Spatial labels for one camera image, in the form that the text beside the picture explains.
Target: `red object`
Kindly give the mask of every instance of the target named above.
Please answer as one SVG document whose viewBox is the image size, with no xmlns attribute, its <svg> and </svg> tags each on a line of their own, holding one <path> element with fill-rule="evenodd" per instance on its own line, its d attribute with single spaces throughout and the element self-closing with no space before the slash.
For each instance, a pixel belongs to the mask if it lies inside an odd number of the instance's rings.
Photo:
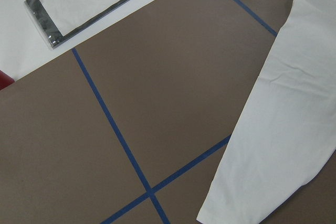
<svg viewBox="0 0 336 224">
<path fill-rule="evenodd" d="M 0 70 L 0 90 L 14 83 L 14 79 Z"/>
</svg>

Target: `blue tape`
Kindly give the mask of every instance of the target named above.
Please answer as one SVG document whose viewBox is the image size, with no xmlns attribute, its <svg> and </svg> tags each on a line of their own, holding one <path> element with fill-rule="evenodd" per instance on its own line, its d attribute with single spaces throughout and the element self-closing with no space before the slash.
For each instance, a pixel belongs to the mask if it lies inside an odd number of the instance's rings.
<svg viewBox="0 0 336 224">
<path fill-rule="evenodd" d="M 114 215 L 110 216 L 109 218 L 107 218 L 105 221 L 103 221 L 101 224 L 110 224 L 112 222 L 114 222 L 115 220 L 117 220 L 119 217 L 123 216 L 124 214 L 126 214 L 129 210 L 133 209 L 134 207 L 136 207 L 138 204 L 140 204 L 141 202 L 145 201 L 146 199 L 148 199 L 148 194 L 144 193 L 143 195 L 141 195 L 140 197 L 136 198 L 134 201 L 132 201 L 131 203 L 129 203 L 128 205 L 126 205 L 125 207 L 121 208 L 118 212 L 116 212 Z"/>
<path fill-rule="evenodd" d="M 197 158 L 195 158 L 194 160 L 192 160 L 191 162 L 189 162 L 187 165 L 183 166 L 181 169 L 179 169 L 178 171 L 174 172 L 168 178 L 166 178 L 165 180 L 163 180 L 160 183 L 158 183 L 156 186 L 154 186 L 152 188 L 152 191 L 154 193 L 156 193 L 157 191 L 161 190 L 163 187 L 167 186 L 168 184 L 170 184 L 172 181 L 174 181 L 178 177 L 182 176 L 184 173 L 186 173 L 188 170 L 190 170 L 191 168 L 193 168 L 195 165 L 197 165 L 198 163 L 202 162 L 207 157 L 209 157 L 212 154 L 214 154 L 217 150 L 219 150 L 220 148 L 222 148 L 224 145 L 226 145 L 229 142 L 230 137 L 231 137 L 231 135 L 228 136 L 228 137 L 226 137 L 226 138 L 224 138 L 219 143 L 215 144 L 213 147 L 211 147 L 210 149 L 208 149 L 207 151 L 205 151 L 204 153 L 202 153 L 200 156 L 198 156 Z M 125 214 L 126 212 L 128 212 L 129 210 L 131 210 L 132 208 L 136 207 L 138 204 L 140 204 L 141 202 L 143 202 L 147 198 L 149 198 L 149 195 L 147 193 L 141 195 L 139 198 L 135 199 L 134 201 L 132 201 L 131 203 L 129 203 L 127 206 L 125 206 L 122 209 L 120 209 L 118 212 L 116 212 L 114 215 L 112 215 L 111 217 L 109 217 L 107 220 L 105 220 L 101 224 L 109 224 L 109 223 L 115 221 L 120 216 L 122 216 L 123 214 Z"/>
<path fill-rule="evenodd" d="M 200 156 L 198 156 L 197 158 L 195 158 L 194 160 L 192 160 L 191 162 L 183 166 L 181 169 L 174 172 L 168 178 L 158 183 L 156 186 L 153 187 L 153 191 L 154 192 L 159 191 L 160 189 L 162 189 L 163 187 L 165 187 L 166 185 L 168 185 L 169 183 L 171 183 L 172 181 L 174 181 L 175 179 L 177 179 L 178 177 L 186 173 L 188 170 L 193 168 L 195 165 L 202 162 L 204 159 L 209 157 L 211 154 L 215 153 L 217 150 L 219 150 L 220 148 L 222 148 L 224 145 L 226 145 L 229 142 L 230 137 L 231 135 L 227 136 L 226 138 L 221 140 L 218 144 L 214 145 L 213 147 L 205 151 L 203 154 L 201 154 Z"/>
<path fill-rule="evenodd" d="M 265 21 L 263 21 L 257 14 L 255 14 L 250 8 L 247 7 L 240 0 L 233 0 L 236 2 L 241 8 L 243 8 L 249 15 L 251 15 L 256 21 L 258 21 L 262 26 L 264 26 L 273 36 L 277 36 L 278 33 L 274 31 Z"/>
<path fill-rule="evenodd" d="M 88 70 L 86 69 L 83 61 L 81 60 L 77 50 L 75 48 L 72 48 L 72 53 L 75 56 L 77 63 L 79 65 L 79 67 L 81 68 L 85 78 L 87 79 L 93 93 L 95 94 L 106 118 L 108 119 L 110 125 L 112 126 L 121 146 L 123 147 L 124 151 L 126 152 L 127 157 L 129 158 L 131 164 L 133 165 L 134 170 L 136 171 L 138 177 L 140 178 L 140 181 L 142 183 L 142 185 L 144 186 L 145 190 L 147 191 L 147 193 L 149 194 L 149 197 L 152 200 L 152 203 L 154 205 L 154 207 L 156 208 L 156 210 L 158 211 L 158 214 L 161 217 L 161 220 L 163 221 L 164 224 L 170 224 L 168 217 L 166 216 L 165 212 L 163 211 L 158 199 L 156 198 L 152 188 L 150 187 L 144 173 L 142 172 L 139 164 L 137 163 L 137 160 L 135 159 L 133 153 L 131 152 L 131 149 L 129 148 L 129 146 L 127 145 L 123 135 L 121 134 L 117 124 L 115 123 L 109 109 L 107 108 L 103 98 L 101 97 L 96 85 L 94 84 L 92 78 L 90 77 L 90 74 L 88 72 Z"/>
</svg>

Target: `folded white shirt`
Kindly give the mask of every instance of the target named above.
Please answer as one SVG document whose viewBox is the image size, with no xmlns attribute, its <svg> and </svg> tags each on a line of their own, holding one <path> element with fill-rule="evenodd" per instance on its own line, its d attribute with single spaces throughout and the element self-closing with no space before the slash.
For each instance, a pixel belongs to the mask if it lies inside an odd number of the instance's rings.
<svg viewBox="0 0 336 224">
<path fill-rule="evenodd" d="M 234 129 L 203 224 L 257 224 L 336 148 L 336 0 L 294 0 Z"/>
</svg>

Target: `clear plastic packaging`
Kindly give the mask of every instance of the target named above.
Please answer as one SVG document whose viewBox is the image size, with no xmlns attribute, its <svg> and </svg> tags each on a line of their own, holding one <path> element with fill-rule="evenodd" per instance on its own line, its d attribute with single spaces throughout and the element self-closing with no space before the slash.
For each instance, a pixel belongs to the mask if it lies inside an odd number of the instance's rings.
<svg viewBox="0 0 336 224">
<path fill-rule="evenodd" d="M 25 4 L 54 48 L 128 0 L 26 0 Z"/>
</svg>

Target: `white table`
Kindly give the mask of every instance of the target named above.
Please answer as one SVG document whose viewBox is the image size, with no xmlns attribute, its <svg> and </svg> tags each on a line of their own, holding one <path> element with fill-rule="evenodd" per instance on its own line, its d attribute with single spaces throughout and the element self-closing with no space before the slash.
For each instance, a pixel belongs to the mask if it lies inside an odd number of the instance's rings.
<svg viewBox="0 0 336 224">
<path fill-rule="evenodd" d="M 29 16 L 25 0 L 0 0 L 0 70 L 18 80 L 153 0 L 129 0 L 84 31 L 51 49 Z"/>
</svg>

